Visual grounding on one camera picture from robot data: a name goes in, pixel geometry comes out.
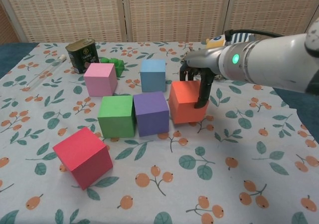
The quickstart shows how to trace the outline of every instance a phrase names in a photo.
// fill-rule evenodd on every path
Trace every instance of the table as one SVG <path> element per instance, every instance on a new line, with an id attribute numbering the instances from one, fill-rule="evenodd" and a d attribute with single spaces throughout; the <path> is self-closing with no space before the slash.
<path id="1" fill-rule="evenodd" d="M 318 221 L 318 143 L 272 88 L 216 81 L 201 122 L 104 139 L 101 98 L 88 96 L 69 59 L 23 89 L 66 45 L 40 43 L 0 80 L 0 224 Z M 125 62 L 115 95 L 140 93 L 142 60 L 165 59 L 167 99 L 189 47 L 205 45 L 97 43 L 100 57 Z M 108 145 L 114 168 L 82 191 L 52 147 L 84 126 Z"/>

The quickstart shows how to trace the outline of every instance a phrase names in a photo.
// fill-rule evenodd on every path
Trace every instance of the toy block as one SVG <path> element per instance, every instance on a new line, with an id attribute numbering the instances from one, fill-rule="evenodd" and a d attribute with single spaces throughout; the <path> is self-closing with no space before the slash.
<path id="1" fill-rule="evenodd" d="M 90 96 L 112 96 L 118 84 L 114 64 L 91 63 L 84 74 Z"/>
<path id="2" fill-rule="evenodd" d="M 124 61 L 116 58 L 105 58 L 101 59 L 101 63 L 113 63 L 115 66 L 116 76 L 120 77 L 122 72 L 124 71 Z"/>
<path id="3" fill-rule="evenodd" d="M 88 128 L 58 143 L 53 150 L 83 190 L 113 167 L 106 145 Z"/>
<path id="4" fill-rule="evenodd" d="M 166 91 L 165 60 L 144 60 L 140 72 L 142 92 Z"/>
<path id="5" fill-rule="evenodd" d="M 194 108 L 198 100 L 199 87 L 200 81 L 172 82 L 168 105 L 174 124 L 203 120 L 208 102 L 203 108 Z"/>
<path id="6" fill-rule="evenodd" d="M 139 135 L 168 132 L 169 110 L 164 94 L 151 92 L 133 97 Z"/>
<path id="7" fill-rule="evenodd" d="M 105 138 L 134 137 L 136 120 L 133 96 L 103 97 L 98 121 Z"/>

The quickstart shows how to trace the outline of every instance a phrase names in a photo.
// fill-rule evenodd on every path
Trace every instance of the green toy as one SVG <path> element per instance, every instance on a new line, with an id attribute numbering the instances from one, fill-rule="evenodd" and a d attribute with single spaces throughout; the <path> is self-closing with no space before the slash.
<path id="1" fill-rule="evenodd" d="M 103 57 L 100 61 L 101 63 L 113 63 L 115 66 L 116 76 L 120 77 L 122 72 L 124 71 L 124 61 L 116 58 L 106 58 Z"/>
<path id="2" fill-rule="evenodd" d="M 103 97 L 98 121 L 105 138 L 134 137 L 136 118 L 133 96 Z"/>

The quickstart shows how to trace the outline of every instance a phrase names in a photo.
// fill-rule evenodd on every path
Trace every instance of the tin can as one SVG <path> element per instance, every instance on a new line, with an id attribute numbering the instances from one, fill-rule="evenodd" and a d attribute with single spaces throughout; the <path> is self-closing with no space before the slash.
<path id="1" fill-rule="evenodd" d="M 65 47 L 71 59 L 74 71 L 84 73 L 91 63 L 99 63 L 95 40 L 91 38 L 82 39 Z"/>

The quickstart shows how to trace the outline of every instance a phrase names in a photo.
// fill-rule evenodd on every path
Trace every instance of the pink cube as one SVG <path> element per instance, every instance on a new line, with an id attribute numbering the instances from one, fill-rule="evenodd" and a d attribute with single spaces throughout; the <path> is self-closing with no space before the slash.
<path id="1" fill-rule="evenodd" d="M 53 150 L 83 190 L 113 167 L 106 145 L 88 128 L 66 138 Z"/>
<path id="2" fill-rule="evenodd" d="M 118 84 L 113 63 L 91 63 L 84 80 L 90 96 L 112 96 Z"/>

